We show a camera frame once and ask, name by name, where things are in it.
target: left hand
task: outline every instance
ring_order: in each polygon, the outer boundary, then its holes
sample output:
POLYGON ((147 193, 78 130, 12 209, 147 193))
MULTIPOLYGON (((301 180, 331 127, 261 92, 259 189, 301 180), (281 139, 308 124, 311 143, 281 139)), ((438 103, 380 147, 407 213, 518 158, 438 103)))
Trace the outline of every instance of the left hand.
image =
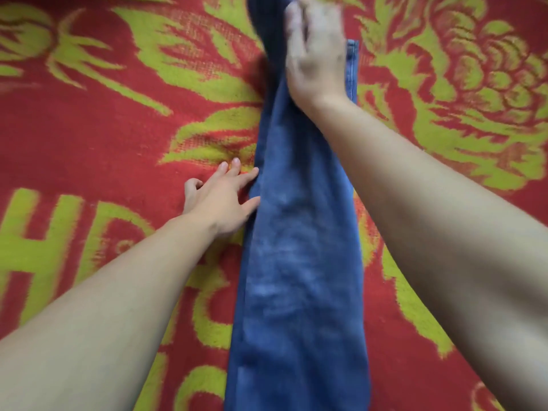
POLYGON ((192 214, 196 219, 205 220, 214 228, 217 237, 236 232, 261 201, 257 196, 242 205, 238 202, 238 191, 259 174, 257 167, 240 174, 241 166, 239 159, 234 158, 230 170, 229 165, 222 162, 205 183, 198 179, 187 180, 183 215, 192 214))

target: denim fabric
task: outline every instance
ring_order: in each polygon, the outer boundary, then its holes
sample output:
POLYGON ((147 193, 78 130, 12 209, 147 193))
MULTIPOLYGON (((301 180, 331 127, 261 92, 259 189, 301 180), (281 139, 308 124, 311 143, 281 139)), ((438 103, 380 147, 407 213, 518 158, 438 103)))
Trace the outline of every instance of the denim fabric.
MULTIPOLYGON (((225 411, 366 410, 363 266, 353 189, 289 97, 282 18, 289 0, 248 0, 272 66, 259 125, 250 219, 232 331, 225 411)), ((346 90, 356 100, 358 45, 346 90)))

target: red carpet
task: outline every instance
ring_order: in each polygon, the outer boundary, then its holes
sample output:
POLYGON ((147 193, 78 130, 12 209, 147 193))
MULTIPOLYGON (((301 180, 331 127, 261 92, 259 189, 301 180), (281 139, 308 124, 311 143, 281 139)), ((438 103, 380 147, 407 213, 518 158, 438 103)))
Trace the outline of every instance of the red carpet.
MULTIPOLYGON (((547 2, 339 2, 362 106, 548 223, 547 2)), ((0 2, 0 337, 179 214, 186 179, 252 164, 262 63, 245 0, 0 2)), ((500 410, 357 207, 372 410, 500 410)), ((222 409, 240 242, 204 256, 136 409, 222 409)))

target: forearm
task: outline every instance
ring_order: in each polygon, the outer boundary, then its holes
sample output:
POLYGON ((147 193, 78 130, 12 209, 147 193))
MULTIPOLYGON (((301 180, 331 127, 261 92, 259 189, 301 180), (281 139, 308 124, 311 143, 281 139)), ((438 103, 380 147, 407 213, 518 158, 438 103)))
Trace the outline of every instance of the forearm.
POLYGON ((188 275, 213 240, 183 215, 0 342, 0 408, 130 409, 188 275))
POLYGON ((547 229, 349 101, 311 117, 403 274, 489 387, 507 406, 548 400, 534 381, 548 356, 547 229))

